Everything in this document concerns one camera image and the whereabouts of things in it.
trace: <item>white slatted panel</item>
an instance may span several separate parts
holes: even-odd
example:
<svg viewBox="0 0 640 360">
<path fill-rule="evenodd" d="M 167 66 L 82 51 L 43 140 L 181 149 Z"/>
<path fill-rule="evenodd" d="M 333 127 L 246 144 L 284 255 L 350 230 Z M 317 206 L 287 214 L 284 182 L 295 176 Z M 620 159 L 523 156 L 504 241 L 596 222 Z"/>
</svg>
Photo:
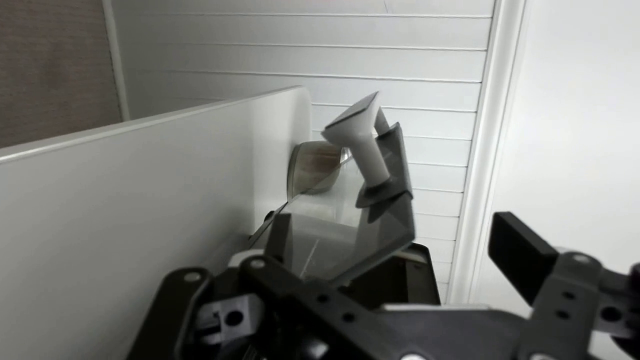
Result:
<svg viewBox="0 0 640 360">
<path fill-rule="evenodd" d="M 493 0 L 113 0 L 134 116 L 306 87 L 312 134 L 379 93 L 445 299 Z"/>
</svg>

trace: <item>bolt hole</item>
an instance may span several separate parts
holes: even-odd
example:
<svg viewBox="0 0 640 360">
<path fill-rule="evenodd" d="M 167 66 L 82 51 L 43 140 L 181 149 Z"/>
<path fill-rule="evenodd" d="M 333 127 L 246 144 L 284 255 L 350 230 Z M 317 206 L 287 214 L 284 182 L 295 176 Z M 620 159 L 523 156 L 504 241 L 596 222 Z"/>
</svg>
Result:
<svg viewBox="0 0 640 360">
<path fill-rule="evenodd" d="M 241 325 L 241 320 L 244 320 L 244 315 L 237 313 L 237 311 L 231 311 L 231 313 L 228 313 L 228 315 L 224 317 L 224 325 L 226 325 L 226 327 L 237 327 L 237 325 Z"/>
<path fill-rule="evenodd" d="M 352 313 L 343 313 L 343 315 L 341 315 L 341 320 L 343 320 L 343 322 L 356 322 L 356 317 L 354 317 Z"/>
<path fill-rule="evenodd" d="M 566 300 L 576 300 L 576 295 L 573 295 L 573 292 L 561 292 L 561 296 L 563 296 Z"/>
<path fill-rule="evenodd" d="M 620 322 L 622 320 L 622 313 L 617 309 L 613 309 L 613 307 L 606 307 L 606 309 L 601 309 L 600 318 L 603 322 Z"/>
<path fill-rule="evenodd" d="M 563 313 L 563 311 L 557 311 L 556 317 L 561 318 L 561 320 L 570 320 L 570 318 L 571 318 L 571 317 L 570 317 L 568 313 Z"/>
</svg>

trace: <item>louvered wall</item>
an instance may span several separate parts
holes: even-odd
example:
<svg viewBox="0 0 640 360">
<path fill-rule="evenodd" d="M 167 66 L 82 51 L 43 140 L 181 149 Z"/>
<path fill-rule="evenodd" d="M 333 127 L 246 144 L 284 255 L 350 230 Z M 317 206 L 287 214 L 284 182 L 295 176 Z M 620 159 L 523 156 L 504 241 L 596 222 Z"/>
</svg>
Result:
<svg viewBox="0 0 640 360">
<path fill-rule="evenodd" d="M 379 91 L 407 137 L 417 241 L 445 295 L 492 0 L 116 0 L 113 10 L 134 119 L 302 85 L 315 139 Z"/>
</svg>

